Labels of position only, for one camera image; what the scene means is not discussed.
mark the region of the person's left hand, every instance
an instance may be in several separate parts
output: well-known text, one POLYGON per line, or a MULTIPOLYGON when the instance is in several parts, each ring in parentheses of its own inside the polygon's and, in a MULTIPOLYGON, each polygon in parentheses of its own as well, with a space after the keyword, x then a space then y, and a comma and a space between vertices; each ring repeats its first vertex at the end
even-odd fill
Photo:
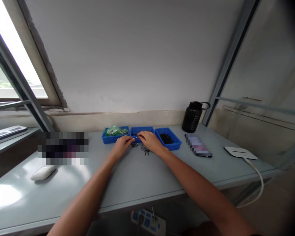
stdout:
POLYGON ((120 137, 117 139, 115 146, 113 147, 109 156, 115 161, 118 161, 124 155, 130 144, 132 144, 134 141, 134 138, 127 135, 120 137))

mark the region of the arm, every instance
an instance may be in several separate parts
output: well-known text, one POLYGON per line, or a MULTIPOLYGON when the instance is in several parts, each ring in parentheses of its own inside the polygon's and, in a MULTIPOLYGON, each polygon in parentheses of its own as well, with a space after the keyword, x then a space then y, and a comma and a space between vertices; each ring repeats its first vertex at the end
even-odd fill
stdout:
POLYGON ((211 219, 223 235, 253 235, 255 229, 236 207, 206 178, 165 148, 155 134, 140 132, 143 144, 169 166, 189 197, 211 219))
POLYGON ((110 172, 133 141, 134 139, 129 136, 123 136, 117 140, 104 163, 61 215, 48 236, 86 235, 97 212, 110 172))

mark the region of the forearm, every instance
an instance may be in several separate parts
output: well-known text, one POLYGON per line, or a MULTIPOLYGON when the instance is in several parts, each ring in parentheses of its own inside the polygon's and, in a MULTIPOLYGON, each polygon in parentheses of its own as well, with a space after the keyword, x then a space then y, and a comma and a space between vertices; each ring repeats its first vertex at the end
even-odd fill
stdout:
POLYGON ((86 234, 115 163, 116 159, 111 156, 104 161, 52 227, 48 236, 86 234))
POLYGON ((159 156, 175 174, 189 197, 223 235, 252 235, 255 233, 254 228, 240 215, 234 205, 206 178, 168 149, 164 149, 159 156))

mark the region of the phone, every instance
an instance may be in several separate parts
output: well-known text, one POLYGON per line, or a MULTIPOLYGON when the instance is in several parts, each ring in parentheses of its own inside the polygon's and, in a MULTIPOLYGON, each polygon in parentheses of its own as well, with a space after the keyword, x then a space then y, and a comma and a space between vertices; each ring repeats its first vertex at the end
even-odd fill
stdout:
POLYGON ((185 137, 194 154, 202 157, 212 157, 212 153, 196 134, 185 134, 185 137))

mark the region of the bottle cap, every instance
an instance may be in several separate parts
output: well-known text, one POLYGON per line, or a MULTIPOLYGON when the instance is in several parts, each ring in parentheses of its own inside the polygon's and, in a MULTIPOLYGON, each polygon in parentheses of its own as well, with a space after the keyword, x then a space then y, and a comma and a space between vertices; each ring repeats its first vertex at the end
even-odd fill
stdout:
POLYGON ((202 103, 200 103, 200 102, 190 102, 189 107, 191 109, 201 110, 202 109, 202 103))

